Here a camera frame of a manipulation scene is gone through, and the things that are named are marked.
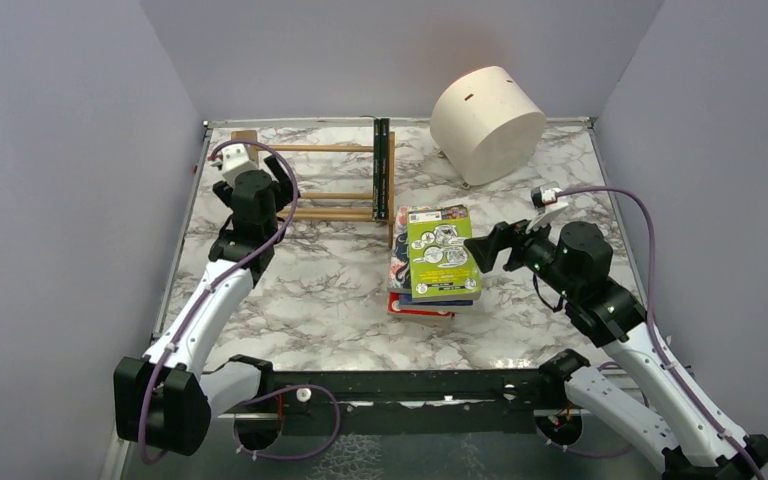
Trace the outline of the dark green hardcover book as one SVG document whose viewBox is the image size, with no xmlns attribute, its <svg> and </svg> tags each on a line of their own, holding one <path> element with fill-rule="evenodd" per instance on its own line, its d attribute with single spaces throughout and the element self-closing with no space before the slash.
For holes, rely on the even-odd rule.
<svg viewBox="0 0 768 480">
<path fill-rule="evenodd" d="M 376 145 L 375 153 L 377 168 L 377 202 L 376 215 L 380 220 L 387 220 L 389 217 L 389 153 L 390 153 L 390 119 L 379 118 L 376 120 Z"/>
</svg>

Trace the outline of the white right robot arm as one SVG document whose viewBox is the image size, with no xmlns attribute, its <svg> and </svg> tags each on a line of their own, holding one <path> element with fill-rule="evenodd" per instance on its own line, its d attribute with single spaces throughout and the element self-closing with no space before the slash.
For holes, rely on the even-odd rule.
<svg viewBox="0 0 768 480">
<path fill-rule="evenodd" d="M 464 245 L 482 272 L 509 250 L 504 270 L 526 267 L 560 294 L 571 323 L 638 386 L 643 405 L 567 349 L 541 365 L 566 398 L 613 428 L 664 479 L 752 479 L 768 463 L 768 438 L 749 435 L 695 383 L 647 323 L 644 306 L 610 275 L 613 249 L 592 223 L 565 225 L 557 242 L 547 226 L 497 224 Z"/>
</svg>

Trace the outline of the blue cover paperback book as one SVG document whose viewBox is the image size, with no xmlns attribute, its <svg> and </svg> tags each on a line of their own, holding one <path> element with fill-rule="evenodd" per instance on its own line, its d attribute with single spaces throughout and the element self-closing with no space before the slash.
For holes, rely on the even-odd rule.
<svg viewBox="0 0 768 480">
<path fill-rule="evenodd" d="M 409 294 L 396 295 L 399 306 L 409 310 L 417 311 L 449 311 L 457 312 L 469 309 L 474 305 L 473 300 L 451 300 L 451 301 L 423 301 L 417 302 Z"/>
</svg>

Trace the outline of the floral cover book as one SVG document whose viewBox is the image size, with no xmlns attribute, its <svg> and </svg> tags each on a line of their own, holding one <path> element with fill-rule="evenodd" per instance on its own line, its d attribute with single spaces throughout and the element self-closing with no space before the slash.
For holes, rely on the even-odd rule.
<svg viewBox="0 0 768 480">
<path fill-rule="evenodd" d="M 411 292 L 407 232 L 408 214 L 412 211 L 426 210 L 430 210 L 430 207 L 405 205 L 400 206 L 396 212 L 386 279 L 389 292 L 398 294 Z"/>
</svg>

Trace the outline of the wooden dowel rack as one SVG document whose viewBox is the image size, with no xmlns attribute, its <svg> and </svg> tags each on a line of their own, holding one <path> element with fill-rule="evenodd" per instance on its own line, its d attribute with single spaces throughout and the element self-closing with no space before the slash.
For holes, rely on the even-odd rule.
<svg viewBox="0 0 768 480">
<path fill-rule="evenodd" d="M 395 132 L 389 130 L 390 135 L 390 153 L 389 153 L 389 217 L 387 220 L 373 220 L 373 186 L 369 192 L 303 192 L 301 198 L 311 201 L 356 201 L 367 202 L 367 207 L 351 206 L 312 206 L 303 207 L 298 211 L 297 217 L 301 220 L 310 221 L 343 221 L 343 222 L 377 222 L 383 223 L 388 227 L 388 233 L 392 234 L 395 221 L 395 160 L 396 160 L 396 141 Z M 278 152 L 296 152 L 296 153 L 346 153 L 359 154 L 370 153 L 372 155 L 372 177 L 373 184 L 373 143 L 367 145 L 338 145 L 338 144 L 273 144 L 271 146 Z"/>
</svg>

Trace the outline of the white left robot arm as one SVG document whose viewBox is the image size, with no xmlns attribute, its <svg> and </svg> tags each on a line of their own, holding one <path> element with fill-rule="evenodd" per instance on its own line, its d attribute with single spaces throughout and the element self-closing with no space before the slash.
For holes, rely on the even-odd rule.
<svg viewBox="0 0 768 480">
<path fill-rule="evenodd" d="M 200 282 L 161 337 L 139 358 L 124 357 L 113 374 L 115 428 L 143 461 L 195 453 L 212 420 L 261 390 L 267 362 L 234 357 L 216 371 L 207 357 L 231 315 L 254 290 L 283 240 L 299 200 L 297 179 L 279 154 L 221 181 L 215 194 L 231 210 L 211 246 Z"/>
</svg>

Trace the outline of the lime green paperback book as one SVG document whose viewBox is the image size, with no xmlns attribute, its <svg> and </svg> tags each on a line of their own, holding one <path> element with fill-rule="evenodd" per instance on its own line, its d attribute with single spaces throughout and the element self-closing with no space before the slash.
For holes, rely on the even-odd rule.
<svg viewBox="0 0 768 480">
<path fill-rule="evenodd" d="M 417 303 L 475 301 L 481 273 L 465 241 L 472 237 L 466 206 L 412 210 L 407 214 L 410 295 Z"/>
</svg>

